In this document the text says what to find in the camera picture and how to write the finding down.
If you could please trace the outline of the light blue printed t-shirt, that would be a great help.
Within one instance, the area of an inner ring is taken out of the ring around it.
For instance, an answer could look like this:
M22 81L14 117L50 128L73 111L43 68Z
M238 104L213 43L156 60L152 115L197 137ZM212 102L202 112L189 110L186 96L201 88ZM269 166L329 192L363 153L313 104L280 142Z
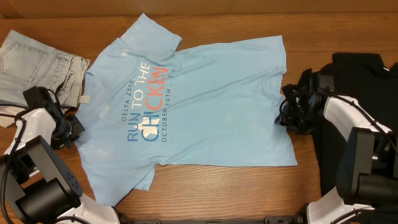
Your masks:
M295 166L275 122L286 72L281 36L178 50L141 15L85 74L76 146L98 203L148 190L156 165Z

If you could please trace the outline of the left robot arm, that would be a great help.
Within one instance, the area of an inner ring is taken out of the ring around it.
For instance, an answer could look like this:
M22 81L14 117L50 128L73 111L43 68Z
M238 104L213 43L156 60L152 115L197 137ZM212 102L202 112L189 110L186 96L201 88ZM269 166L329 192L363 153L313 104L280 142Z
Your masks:
M56 94L34 86L23 92L26 106L14 116L16 133L1 156L1 214L12 223L121 223L118 212L83 193L78 177L57 151L85 129L65 115Z

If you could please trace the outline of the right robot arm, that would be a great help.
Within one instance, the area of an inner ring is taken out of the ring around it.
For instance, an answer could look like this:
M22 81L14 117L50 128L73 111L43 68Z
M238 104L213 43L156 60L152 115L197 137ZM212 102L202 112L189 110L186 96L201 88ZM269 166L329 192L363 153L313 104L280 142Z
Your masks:
M304 206L291 223L397 223L397 138L357 99L338 95L334 78L308 69L285 96L275 123L297 135L331 123L346 141L335 186Z

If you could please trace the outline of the black garment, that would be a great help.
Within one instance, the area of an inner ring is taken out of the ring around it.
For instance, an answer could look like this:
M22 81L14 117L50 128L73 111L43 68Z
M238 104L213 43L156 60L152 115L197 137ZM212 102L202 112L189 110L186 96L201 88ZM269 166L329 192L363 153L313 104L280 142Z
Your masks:
M362 109L397 138L396 66L386 68L379 54L335 53L331 63L317 72L333 75L338 95L357 99ZM323 197L335 186L346 141L328 121L323 119L320 124L310 135L315 143Z

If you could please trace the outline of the folded light denim shorts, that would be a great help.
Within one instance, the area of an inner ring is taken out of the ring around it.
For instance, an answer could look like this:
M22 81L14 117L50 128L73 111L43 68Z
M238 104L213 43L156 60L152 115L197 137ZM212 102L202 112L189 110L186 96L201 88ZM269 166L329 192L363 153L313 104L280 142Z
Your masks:
M23 92L51 89L63 107L76 107L90 61L11 30L1 46L1 100L26 105Z

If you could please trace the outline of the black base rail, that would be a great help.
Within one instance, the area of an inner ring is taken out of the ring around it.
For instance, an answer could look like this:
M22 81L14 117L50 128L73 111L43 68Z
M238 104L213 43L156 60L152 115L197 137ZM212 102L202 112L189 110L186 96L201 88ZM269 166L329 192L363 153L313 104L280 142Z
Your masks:
M123 224L307 224L306 214L299 212L296 215L269 215L255 219L207 219L207 220L159 220L155 219L130 219L125 214L118 212L120 223Z

